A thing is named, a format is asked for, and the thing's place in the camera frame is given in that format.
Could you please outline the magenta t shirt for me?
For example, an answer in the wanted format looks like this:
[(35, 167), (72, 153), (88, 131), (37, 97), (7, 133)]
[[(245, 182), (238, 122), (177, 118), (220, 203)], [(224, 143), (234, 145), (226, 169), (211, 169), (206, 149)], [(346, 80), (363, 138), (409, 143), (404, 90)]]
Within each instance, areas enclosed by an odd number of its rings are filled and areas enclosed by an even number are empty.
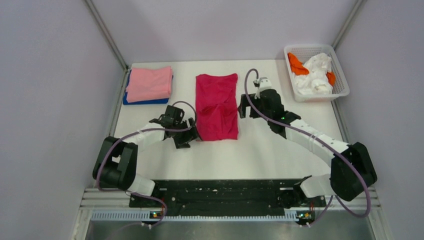
[(238, 139), (238, 79), (236, 73), (225, 76), (196, 76), (196, 127), (203, 141)]

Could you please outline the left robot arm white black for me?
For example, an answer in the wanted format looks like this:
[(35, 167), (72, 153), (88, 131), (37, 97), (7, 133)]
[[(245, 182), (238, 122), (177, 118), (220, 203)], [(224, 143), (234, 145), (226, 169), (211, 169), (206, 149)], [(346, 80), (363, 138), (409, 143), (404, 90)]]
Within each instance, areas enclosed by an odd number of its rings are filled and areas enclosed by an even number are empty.
[(165, 112), (145, 126), (122, 137), (108, 136), (103, 140), (92, 176), (100, 191), (123, 191), (136, 196), (149, 207), (160, 202), (156, 183), (137, 172), (138, 153), (166, 139), (173, 139), (177, 149), (190, 147), (200, 138), (198, 117), (185, 119), (183, 109), (167, 105)]

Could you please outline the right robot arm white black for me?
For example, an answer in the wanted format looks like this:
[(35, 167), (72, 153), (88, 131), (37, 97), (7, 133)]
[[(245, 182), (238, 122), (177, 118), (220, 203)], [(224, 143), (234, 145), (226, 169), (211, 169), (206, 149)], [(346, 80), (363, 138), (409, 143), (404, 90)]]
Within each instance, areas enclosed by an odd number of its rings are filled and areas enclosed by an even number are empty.
[(335, 195), (350, 202), (361, 194), (370, 197), (369, 187), (377, 181), (367, 147), (356, 142), (336, 140), (305, 122), (294, 112), (285, 110), (281, 97), (274, 89), (254, 94), (242, 94), (238, 112), (240, 118), (263, 118), (272, 132), (296, 143), (321, 159), (330, 168), (324, 175), (306, 176), (294, 185), (293, 200), (307, 206), (315, 197)]

